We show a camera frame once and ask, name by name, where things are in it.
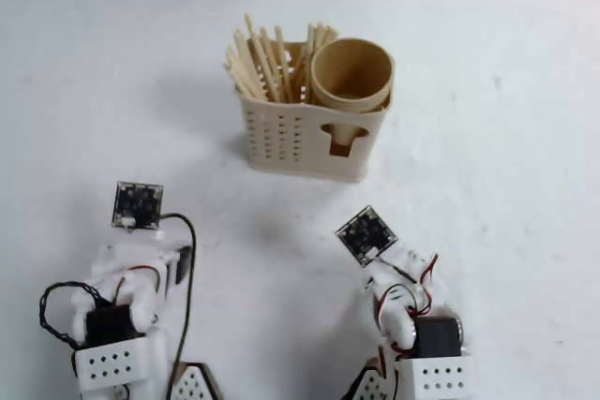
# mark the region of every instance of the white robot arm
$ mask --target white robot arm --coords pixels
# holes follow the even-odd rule
[[[71,363],[82,400],[221,398],[206,365],[180,361],[191,306],[196,233],[185,216],[160,214],[161,196],[162,186],[119,183],[112,224],[129,232],[157,230],[159,221],[176,217],[187,224],[191,245],[169,248],[158,241],[105,245],[89,278],[56,283],[40,299],[40,325],[74,350]],[[179,284],[187,289],[186,317],[183,331],[172,335],[161,316],[173,295],[181,294]],[[71,334],[57,332],[46,321],[49,296],[62,287],[80,289],[71,297]]]

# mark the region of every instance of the black cable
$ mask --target black cable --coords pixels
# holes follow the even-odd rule
[[[48,298],[53,290],[58,288],[81,288],[88,294],[92,296],[94,299],[94,304],[96,308],[100,308],[103,306],[110,306],[113,303],[106,300],[104,297],[100,295],[98,290],[93,286],[88,285],[87,283],[83,283],[81,281],[63,281],[60,283],[54,283],[46,288],[41,298],[39,299],[39,325],[41,328],[48,331],[50,334],[60,339],[61,341],[67,343],[74,350],[79,350],[82,347],[77,343],[75,339],[69,336],[67,333],[59,333],[56,331],[54,327],[52,327],[48,321],[46,320],[46,307],[48,305]]]
[[[416,285],[416,280],[406,271],[403,271],[402,269],[400,269],[399,267],[397,267],[397,265],[392,264],[389,261],[386,261],[385,259],[383,259],[381,256],[377,257],[377,259],[379,261],[381,261],[383,264],[386,264],[388,266],[390,266],[392,269],[394,269],[398,275],[403,276],[404,278],[406,278],[407,280],[409,280],[411,283]]]
[[[179,347],[175,353],[175,359],[172,362],[171,375],[169,376],[169,384],[167,386],[167,400],[171,400],[171,393],[173,392],[173,385],[175,384],[177,368],[179,366],[179,362],[181,361],[181,353],[184,349],[184,344],[186,343],[186,335],[188,334],[189,314],[191,309],[191,291],[194,283],[194,267],[196,264],[196,230],[194,229],[193,224],[187,217],[180,215],[179,213],[162,215],[160,220],[170,218],[178,218],[183,220],[189,228],[189,232],[191,233],[191,259],[189,263],[189,280],[187,281],[186,318],[184,319],[184,328],[181,331],[181,338],[179,339]]]

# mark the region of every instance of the wire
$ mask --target wire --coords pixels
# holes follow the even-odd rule
[[[416,297],[414,296],[413,292],[411,291],[411,289],[408,286],[403,285],[402,283],[396,283],[395,285],[390,286],[383,292],[382,297],[379,301],[377,301],[377,305],[375,308],[375,320],[377,321],[377,327],[379,329],[381,329],[381,327],[382,327],[381,318],[382,318],[383,304],[385,304],[388,295],[392,292],[395,292],[394,289],[398,288],[398,287],[405,288],[408,291],[408,293],[412,297],[412,301],[414,304],[414,310],[416,311],[416,309],[417,309]]]
[[[392,264],[389,261],[386,261],[385,259],[383,259],[381,256],[378,256],[377,259],[379,261],[381,261],[383,264],[386,264],[388,266],[390,266],[392,269],[394,269],[398,274],[400,274],[401,276],[403,276],[404,278],[406,278],[407,280],[409,280],[411,283],[414,283],[416,285],[417,281],[406,271],[403,271],[402,269],[400,269],[399,267],[397,267],[397,265]]]
[[[425,282],[425,277],[428,274],[429,276],[433,275],[433,267],[435,266],[435,263],[438,262],[438,257],[439,255],[436,253],[425,268],[425,270],[421,273],[421,276],[419,277],[419,283],[421,284],[423,292],[425,292],[425,296],[427,297],[427,304],[423,307],[423,309],[415,313],[416,316],[424,316],[426,314],[429,314],[429,312],[431,311],[431,303],[433,299],[431,298],[431,294],[429,293],[428,289],[423,285],[423,283]]]
[[[179,366],[179,362],[181,361],[181,353],[184,349],[184,344],[186,343],[186,335],[188,334],[189,314],[191,309],[191,292],[194,283],[194,267],[196,265],[196,230],[194,229],[193,224],[187,217],[185,217],[184,215],[180,215],[179,213],[170,213],[167,215],[162,215],[160,217],[160,220],[171,218],[178,218],[183,220],[189,228],[189,232],[191,233],[191,259],[189,263],[189,279],[187,281],[186,318],[184,319],[184,328],[181,331],[181,337],[179,339],[179,347],[177,348],[177,352],[175,353],[175,359],[172,362],[171,375],[169,376],[169,384],[167,386],[167,400],[171,400],[171,393],[173,392],[173,385],[175,384],[177,368]]]
[[[128,271],[139,271],[140,269],[149,269],[150,271],[153,271],[155,273],[155,275],[157,276],[155,291],[158,292],[158,290],[160,289],[160,272],[158,271],[158,269],[154,266],[149,266],[147,264],[140,264],[139,266],[131,266],[127,268]]]
[[[121,277],[121,279],[119,280],[119,283],[116,285],[116,288],[114,289],[114,297],[112,297],[112,302],[114,304],[116,304],[116,299],[119,297],[119,292],[121,291],[121,287],[123,286],[123,283],[125,283],[124,276]]]
[[[39,325],[41,328],[48,331],[54,337],[60,339],[64,343],[68,344],[74,350],[79,350],[82,348],[75,339],[69,336],[67,333],[59,333],[53,326],[51,326],[46,320],[46,307],[48,305],[48,298],[53,290],[59,288],[81,288],[94,299],[94,304],[96,308],[100,308],[103,306],[110,306],[113,303],[106,300],[104,297],[100,295],[98,290],[93,286],[88,285],[87,283],[83,283],[81,281],[63,281],[60,283],[54,283],[46,288],[41,298],[39,299]]]

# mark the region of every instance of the beige cup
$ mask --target beige cup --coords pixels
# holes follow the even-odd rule
[[[317,103],[345,112],[376,111],[390,95],[394,60],[370,41],[338,39],[315,53],[310,78]],[[351,145],[360,128],[334,124],[332,132],[336,144]]]

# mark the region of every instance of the red wire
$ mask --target red wire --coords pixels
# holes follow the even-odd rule
[[[428,289],[425,286],[423,286],[423,282],[425,282],[425,277],[427,276],[427,274],[433,274],[433,267],[435,266],[435,263],[438,262],[439,257],[440,256],[436,253],[425,268],[425,270],[421,273],[421,276],[419,277],[419,283],[421,284],[423,292],[425,292],[425,296],[427,297],[427,304],[419,311],[413,313],[413,316],[424,316],[426,314],[429,314],[429,312],[431,311],[431,294],[429,294]]]

